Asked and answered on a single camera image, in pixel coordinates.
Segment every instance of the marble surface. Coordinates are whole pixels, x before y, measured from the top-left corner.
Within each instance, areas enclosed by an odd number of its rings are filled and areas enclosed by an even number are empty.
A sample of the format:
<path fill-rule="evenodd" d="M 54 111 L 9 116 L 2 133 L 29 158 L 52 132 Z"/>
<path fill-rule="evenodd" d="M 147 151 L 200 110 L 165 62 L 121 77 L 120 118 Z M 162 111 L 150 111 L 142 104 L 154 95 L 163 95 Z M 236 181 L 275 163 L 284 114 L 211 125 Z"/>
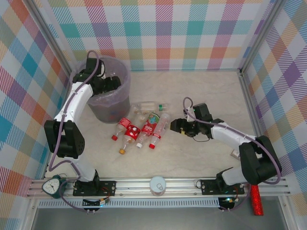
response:
<path fill-rule="evenodd" d="M 236 72 L 168 71 L 131 73 L 130 102 L 157 101 L 169 104 L 172 120 L 183 118 L 182 100 L 185 96 L 194 104 L 207 103 L 213 118 L 220 118 L 230 126 L 248 134 L 254 134 Z M 79 124 L 85 138 L 88 160 L 100 177 L 200 177 L 215 176 L 221 170 L 239 166 L 230 156 L 232 149 L 218 140 L 198 143 L 192 138 L 167 130 L 155 150 L 144 144 L 135 146 L 125 155 L 119 154 L 122 138 L 111 140 L 114 124 L 97 120 L 86 106 Z M 198 135 L 196 140 L 206 140 Z M 63 164 L 46 177 L 75 173 Z"/>

